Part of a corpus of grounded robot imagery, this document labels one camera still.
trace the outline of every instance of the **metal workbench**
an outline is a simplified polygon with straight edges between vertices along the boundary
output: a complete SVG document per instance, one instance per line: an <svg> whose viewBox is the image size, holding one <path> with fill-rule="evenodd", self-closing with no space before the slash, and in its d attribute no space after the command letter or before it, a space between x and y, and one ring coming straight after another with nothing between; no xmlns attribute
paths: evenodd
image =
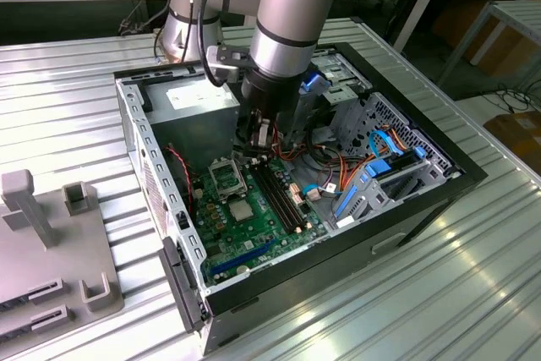
<svg viewBox="0 0 541 361"><path fill-rule="evenodd" d="M226 30L248 45L252 30ZM539 177L462 114L368 27L329 21L489 178L420 238L241 337L209 359L541 358ZM160 241L126 149L111 72L151 65L150 35L0 48L0 172L36 192L97 187L125 307L23 359L200 358L155 252Z"/></svg>

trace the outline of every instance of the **white table leg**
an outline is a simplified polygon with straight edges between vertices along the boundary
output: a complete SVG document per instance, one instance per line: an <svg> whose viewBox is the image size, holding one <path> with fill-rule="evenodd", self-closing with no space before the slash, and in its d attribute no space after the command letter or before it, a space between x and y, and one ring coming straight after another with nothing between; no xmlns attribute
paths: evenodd
<svg viewBox="0 0 541 361"><path fill-rule="evenodd" d="M424 10L429 5L429 2L430 0L417 0L415 3L412 12L407 17L406 24L404 24L404 27L402 27L402 30L400 31L400 34L398 35L398 38L396 38L395 44L393 45L393 48L398 52L402 52L404 49L407 40L409 40L413 30L415 30L415 26L421 19Z"/></svg>
<svg viewBox="0 0 541 361"><path fill-rule="evenodd" d="M483 59L484 54L486 54L487 51L494 45L494 43L496 42L500 34L503 32L504 28L505 28L505 23L499 22L498 25L496 25L496 28L492 30L492 32L490 33L490 36L487 37L483 45L477 50L472 60L470 61L470 64L477 65L479 61Z"/></svg>

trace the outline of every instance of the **ventilation grille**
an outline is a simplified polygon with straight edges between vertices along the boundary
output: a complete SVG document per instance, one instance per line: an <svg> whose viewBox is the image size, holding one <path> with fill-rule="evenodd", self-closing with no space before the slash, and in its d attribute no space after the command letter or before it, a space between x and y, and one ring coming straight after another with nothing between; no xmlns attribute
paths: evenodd
<svg viewBox="0 0 541 361"><path fill-rule="evenodd" d="M167 231L167 218L166 211L164 209L164 202L161 198L160 191L156 186L152 172L150 171L149 164L143 159L145 163L145 192L147 200L149 201L150 208L154 214L154 220L157 223L158 229L161 231L161 237L166 237Z"/></svg>
<svg viewBox="0 0 541 361"><path fill-rule="evenodd" d="M355 205L352 206L351 210L347 213L347 215L351 216L353 213L355 213L355 210L359 207L361 203L363 203L363 201L364 201L363 198L357 199L357 201L355 202Z"/></svg>
<svg viewBox="0 0 541 361"><path fill-rule="evenodd" d="M354 110L348 112L348 114L355 116L358 121L356 126L352 126L351 118L347 120L346 127L348 130L345 132L347 142L344 148L347 154L368 157L372 153L369 146L370 133L376 129L381 129L383 125L387 124L395 129L405 145L421 146L426 151L428 159L436 157L436 162L441 169L446 170L451 166L449 161L432 148L424 137L422 138L419 133L411 130L380 98L381 96L376 98L375 95L372 95L365 108L356 105ZM365 111L370 111L371 114L363 117ZM351 129L355 128L358 129L358 133L352 134ZM376 137L375 141L379 149L385 146L380 137Z"/></svg>

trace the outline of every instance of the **wire bundle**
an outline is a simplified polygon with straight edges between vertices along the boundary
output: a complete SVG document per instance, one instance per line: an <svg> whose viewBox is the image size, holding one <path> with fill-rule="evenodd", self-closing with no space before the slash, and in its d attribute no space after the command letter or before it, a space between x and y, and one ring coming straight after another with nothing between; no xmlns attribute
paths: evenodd
<svg viewBox="0 0 541 361"><path fill-rule="evenodd" d="M315 118L320 117L320 114L315 114ZM350 182L353 180L355 174L358 170L366 163L372 161L377 156L386 153L389 149L384 146L379 150L374 150L372 154L366 157L361 156L343 156L338 150L328 145L314 145L312 143L312 134L314 131L315 120L312 119L309 122L306 132L306 140L304 143L295 145L290 151L282 151L280 140L278 137L278 130L275 125L274 127L274 139L273 139L273 149L278 157L284 161L294 161L297 158L301 157L307 167L317 172L316 182L311 183L304 188L306 192L311 189L318 189L321 191L326 191L326 187L331 182L334 169L339 169L339 179L337 185L337 191L335 194L340 194L343 190L347 188ZM394 128L389 125L382 126L382 130L389 135L392 140L396 143L400 150L407 150L407 146L402 142L398 133ZM305 155L307 154L310 158L320 167L314 167L309 162L306 161ZM326 180L320 184L319 177L321 173L325 170L329 171L329 174Z"/></svg>
<svg viewBox="0 0 541 361"><path fill-rule="evenodd" d="M191 213L192 211L192 181L190 180L190 177L189 177L188 167L184 159L180 156L180 154L178 154L172 147L166 147L166 150L171 152L183 166L184 175L186 177L186 184L188 186L188 202L189 202L188 211Z"/></svg>

